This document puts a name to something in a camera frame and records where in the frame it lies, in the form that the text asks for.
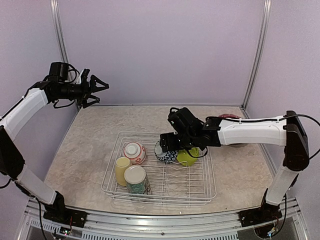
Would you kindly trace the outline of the blue white patterned bowl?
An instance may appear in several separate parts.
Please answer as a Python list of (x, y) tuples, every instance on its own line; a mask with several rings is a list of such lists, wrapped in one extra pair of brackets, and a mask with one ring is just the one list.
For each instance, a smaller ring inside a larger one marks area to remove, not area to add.
[(162, 147), (160, 146), (160, 141), (158, 140), (154, 147), (154, 154), (157, 160), (165, 164), (171, 164), (177, 160), (178, 151), (167, 151), (163, 152)]

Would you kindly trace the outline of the lime green bowl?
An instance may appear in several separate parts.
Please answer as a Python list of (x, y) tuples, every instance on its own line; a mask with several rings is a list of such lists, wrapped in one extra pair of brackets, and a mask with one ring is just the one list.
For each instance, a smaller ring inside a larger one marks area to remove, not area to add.
[(199, 149), (197, 147), (190, 149), (189, 153), (190, 155), (185, 149), (178, 151), (177, 161), (184, 167), (190, 167), (198, 160)]

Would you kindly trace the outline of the white red patterned bowl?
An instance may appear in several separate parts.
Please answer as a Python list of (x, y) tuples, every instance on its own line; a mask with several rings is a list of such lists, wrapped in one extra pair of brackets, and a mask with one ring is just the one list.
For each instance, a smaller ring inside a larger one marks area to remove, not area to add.
[(147, 151), (143, 144), (132, 141), (124, 146), (123, 156), (128, 158), (133, 165), (140, 165), (146, 159)]

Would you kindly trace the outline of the teal patterned cup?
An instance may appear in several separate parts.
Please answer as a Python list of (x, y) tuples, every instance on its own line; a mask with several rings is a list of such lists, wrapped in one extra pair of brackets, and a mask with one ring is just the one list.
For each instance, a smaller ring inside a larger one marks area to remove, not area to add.
[(151, 195), (151, 186), (145, 169), (139, 165), (133, 165), (124, 172), (126, 188), (130, 194)]

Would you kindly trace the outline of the pale yellow cup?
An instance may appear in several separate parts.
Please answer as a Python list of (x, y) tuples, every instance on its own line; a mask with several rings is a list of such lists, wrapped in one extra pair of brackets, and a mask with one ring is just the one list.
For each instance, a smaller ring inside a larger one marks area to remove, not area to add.
[(132, 165), (131, 160), (127, 157), (120, 157), (115, 162), (115, 178), (120, 186), (127, 185), (125, 180), (125, 171)]

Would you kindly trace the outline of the pink polka dot plate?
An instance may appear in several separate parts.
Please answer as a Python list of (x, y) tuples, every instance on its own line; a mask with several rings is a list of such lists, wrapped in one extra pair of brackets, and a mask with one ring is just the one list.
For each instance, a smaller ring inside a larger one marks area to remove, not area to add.
[(224, 114), (219, 115), (218, 117), (222, 118), (222, 119), (233, 119), (233, 120), (238, 120), (241, 118), (238, 115), (230, 114), (230, 113), (224, 113)]

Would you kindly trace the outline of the large black round plate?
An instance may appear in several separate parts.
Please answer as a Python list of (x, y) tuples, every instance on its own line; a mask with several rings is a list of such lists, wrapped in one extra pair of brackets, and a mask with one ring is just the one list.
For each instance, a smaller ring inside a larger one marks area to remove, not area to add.
[(245, 146), (247, 146), (247, 143), (234, 143), (234, 144), (230, 144), (229, 147), (233, 147), (233, 148), (243, 148)]

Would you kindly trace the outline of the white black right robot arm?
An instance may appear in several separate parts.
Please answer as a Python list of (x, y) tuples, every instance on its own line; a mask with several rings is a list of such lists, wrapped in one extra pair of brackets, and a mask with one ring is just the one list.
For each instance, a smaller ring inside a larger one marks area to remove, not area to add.
[(294, 111), (272, 118), (241, 119), (208, 116), (205, 121), (186, 108), (170, 110), (168, 122), (173, 132), (160, 135), (162, 152), (238, 144), (266, 144), (284, 147), (284, 160), (273, 182), (266, 190), (256, 218), (266, 222), (275, 212), (299, 173), (310, 163), (308, 137)]

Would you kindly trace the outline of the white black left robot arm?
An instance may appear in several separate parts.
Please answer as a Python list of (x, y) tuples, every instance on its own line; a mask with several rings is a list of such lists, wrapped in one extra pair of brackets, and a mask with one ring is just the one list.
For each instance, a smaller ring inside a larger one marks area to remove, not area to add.
[(44, 79), (35, 82), (4, 115), (0, 117), (0, 172), (42, 204), (63, 223), (70, 218), (63, 197), (47, 185), (27, 165), (18, 147), (18, 139), (35, 117), (48, 105), (60, 109), (59, 101), (67, 100), (85, 109), (98, 104), (95, 94), (109, 89), (109, 84), (90, 72), (77, 70), (67, 62), (53, 62)]

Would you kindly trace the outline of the aluminium frame post left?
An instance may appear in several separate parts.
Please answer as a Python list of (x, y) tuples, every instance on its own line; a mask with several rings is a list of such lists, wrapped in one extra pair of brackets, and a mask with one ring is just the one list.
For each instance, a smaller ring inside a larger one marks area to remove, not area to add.
[(58, 0), (50, 0), (50, 8), (51, 15), (53, 21), (53, 28), (56, 35), (57, 45), (60, 53), (61, 62), (68, 64), (68, 82), (74, 83), (76, 81), (76, 77), (78, 76), (77, 70), (74, 67), (71, 67), (67, 48), (65, 44), (63, 27), (60, 17), (60, 9), (59, 9), (59, 1)]

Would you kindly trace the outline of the aluminium frame post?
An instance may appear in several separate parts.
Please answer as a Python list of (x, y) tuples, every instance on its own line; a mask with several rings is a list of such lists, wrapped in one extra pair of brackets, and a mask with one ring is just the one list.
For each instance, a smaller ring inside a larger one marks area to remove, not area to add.
[(56, 35), (57, 45), (60, 53), (61, 62), (68, 64), (68, 82), (74, 83), (76, 81), (76, 77), (78, 76), (77, 70), (74, 67), (71, 67), (67, 48), (65, 44), (63, 27), (60, 17), (60, 9), (59, 9), (59, 1), (58, 0), (50, 0), (50, 8), (51, 15), (53, 21), (53, 28)]
[(260, 63), (261, 63), (261, 59), (264, 51), (266, 36), (268, 32), (272, 1), (265, 0), (263, 3), (264, 5), (263, 5), (263, 12), (262, 12), (262, 19), (261, 19), (260, 30), (258, 35), (257, 47), (256, 47), (254, 59), (253, 59), (253, 65), (250, 71), (249, 82), (248, 82), (244, 99), (241, 105), (244, 111), (249, 106), (250, 98), (254, 90), (255, 82), (257, 79), (257, 75), (259, 72), (259, 67), (260, 67)]

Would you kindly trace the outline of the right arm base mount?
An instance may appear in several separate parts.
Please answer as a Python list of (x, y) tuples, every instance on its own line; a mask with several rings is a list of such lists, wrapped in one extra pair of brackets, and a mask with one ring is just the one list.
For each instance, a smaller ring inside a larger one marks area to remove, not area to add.
[(238, 216), (241, 226), (249, 227), (280, 219), (283, 215), (279, 205), (263, 203), (259, 207), (240, 211)]

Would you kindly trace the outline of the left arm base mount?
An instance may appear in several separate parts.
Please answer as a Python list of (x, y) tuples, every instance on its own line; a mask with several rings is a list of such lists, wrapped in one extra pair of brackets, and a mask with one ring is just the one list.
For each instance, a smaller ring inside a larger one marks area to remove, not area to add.
[(71, 227), (84, 228), (88, 213), (82, 210), (67, 208), (62, 195), (57, 195), (53, 204), (44, 204), (43, 217), (56, 223)]

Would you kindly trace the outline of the aluminium front rail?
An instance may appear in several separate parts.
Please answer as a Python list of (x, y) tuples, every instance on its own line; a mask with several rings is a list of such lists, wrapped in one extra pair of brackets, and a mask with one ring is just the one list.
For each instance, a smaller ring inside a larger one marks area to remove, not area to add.
[(237, 210), (187, 215), (136, 215), (85, 209), (83, 227), (40, 218), (38, 203), (27, 203), (16, 240), (257, 240), (259, 230), (278, 226), (274, 240), (308, 240), (305, 220), (294, 198), (280, 205), (285, 219), (242, 226)]

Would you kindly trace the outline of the aluminium frame post right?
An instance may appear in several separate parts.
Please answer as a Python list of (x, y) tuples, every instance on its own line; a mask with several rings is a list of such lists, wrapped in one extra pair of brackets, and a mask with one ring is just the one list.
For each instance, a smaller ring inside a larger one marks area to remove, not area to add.
[(255, 82), (257, 79), (257, 75), (259, 72), (259, 67), (260, 67), (260, 63), (261, 63), (261, 59), (264, 51), (266, 36), (268, 32), (272, 1), (265, 0), (263, 3), (264, 5), (263, 5), (263, 12), (262, 12), (262, 19), (261, 19), (260, 30), (258, 35), (257, 47), (256, 47), (254, 59), (253, 59), (253, 65), (250, 71), (249, 82), (248, 82), (244, 99), (241, 105), (244, 111), (249, 106), (250, 98), (254, 90)]

